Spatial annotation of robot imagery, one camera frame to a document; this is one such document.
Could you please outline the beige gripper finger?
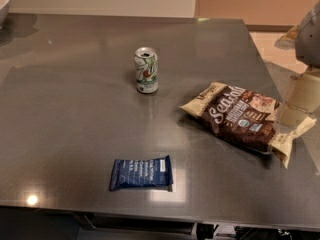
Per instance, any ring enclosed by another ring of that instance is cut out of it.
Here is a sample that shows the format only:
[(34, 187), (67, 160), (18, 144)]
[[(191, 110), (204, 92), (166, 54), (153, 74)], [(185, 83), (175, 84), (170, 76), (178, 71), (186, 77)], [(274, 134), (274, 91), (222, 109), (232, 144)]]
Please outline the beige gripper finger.
[(304, 72), (296, 81), (288, 105), (313, 113), (320, 106), (320, 72)]
[(308, 114), (296, 108), (283, 106), (279, 114), (279, 123), (290, 128), (298, 128), (307, 119)]

